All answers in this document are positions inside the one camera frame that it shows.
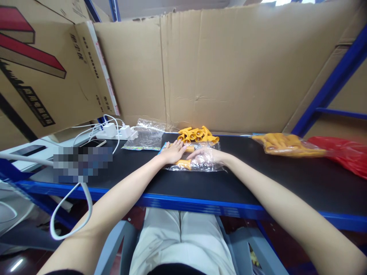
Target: black smartphone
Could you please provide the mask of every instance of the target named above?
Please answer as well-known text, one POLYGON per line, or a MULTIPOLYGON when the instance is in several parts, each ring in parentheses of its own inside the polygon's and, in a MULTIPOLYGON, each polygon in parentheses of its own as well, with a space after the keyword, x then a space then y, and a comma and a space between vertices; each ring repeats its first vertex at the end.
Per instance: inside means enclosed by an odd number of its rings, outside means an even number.
POLYGON ((25 148, 22 148, 18 151, 15 151, 13 153, 11 153, 12 155, 22 155, 22 156, 30 156, 33 155, 35 153, 38 153, 39 151, 42 151, 44 149, 46 149, 47 147, 44 145, 30 145, 27 146, 25 148))

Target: red plastic bag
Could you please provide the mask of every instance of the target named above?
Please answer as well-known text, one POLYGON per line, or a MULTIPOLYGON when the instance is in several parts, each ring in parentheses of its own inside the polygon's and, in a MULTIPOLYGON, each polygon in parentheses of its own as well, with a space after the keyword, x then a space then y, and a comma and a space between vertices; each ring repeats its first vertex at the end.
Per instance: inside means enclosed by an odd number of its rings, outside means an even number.
POLYGON ((311 137, 308 141, 329 151, 329 159, 367 180, 367 146, 337 137, 311 137))

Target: forearm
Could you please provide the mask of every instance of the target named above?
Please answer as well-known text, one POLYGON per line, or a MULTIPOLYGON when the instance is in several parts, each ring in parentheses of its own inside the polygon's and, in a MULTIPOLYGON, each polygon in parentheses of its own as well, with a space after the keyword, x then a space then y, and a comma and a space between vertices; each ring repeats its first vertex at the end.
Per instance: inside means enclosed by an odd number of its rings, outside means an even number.
MULTIPOLYGON (((156 156, 108 191, 94 204, 88 223, 62 242, 38 275, 64 268, 92 275, 108 234, 134 206, 163 166, 164 161, 156 156)), ((78 228, 86 217, 87 214, 73 230, 78 228)))
MULTIPOLYGON (((84 229, 97 234, 108 234, 135 205, 149 182, 163 166, 163 159, 156 156, 120 181, 94 204, 89 222, 79 232, 82 233, 84 229)), ((83 222, 85 216, 75 228, 83 222)))
POLYGON ((224 164, 306 251, 320 274, 359 274, 363 253, 294 193, 228 155, 224 164))

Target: person's left hand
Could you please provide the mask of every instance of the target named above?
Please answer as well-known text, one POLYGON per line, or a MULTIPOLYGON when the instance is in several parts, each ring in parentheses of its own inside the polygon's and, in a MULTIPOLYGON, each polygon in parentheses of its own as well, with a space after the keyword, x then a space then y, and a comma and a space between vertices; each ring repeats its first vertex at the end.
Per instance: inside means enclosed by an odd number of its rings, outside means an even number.
POLYGON ((174 164, 175 162, 179 161, 184 154, 187 146, 183 146, 182 141, 176 140, 171 146, 170 143, 167 142, 167 146, 159 156, 164 160, 165 164, 174 164))

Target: red printed graphic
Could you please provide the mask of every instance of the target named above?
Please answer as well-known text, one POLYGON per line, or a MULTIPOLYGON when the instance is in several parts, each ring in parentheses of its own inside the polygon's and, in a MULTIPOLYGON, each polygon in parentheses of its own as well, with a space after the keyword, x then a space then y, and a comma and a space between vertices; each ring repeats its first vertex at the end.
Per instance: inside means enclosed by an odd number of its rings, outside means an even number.
POLYGON ((31 47, 35 31, 16 7, 0 6, 0 58, 60 78, 66 71, 49 53, 31 47))

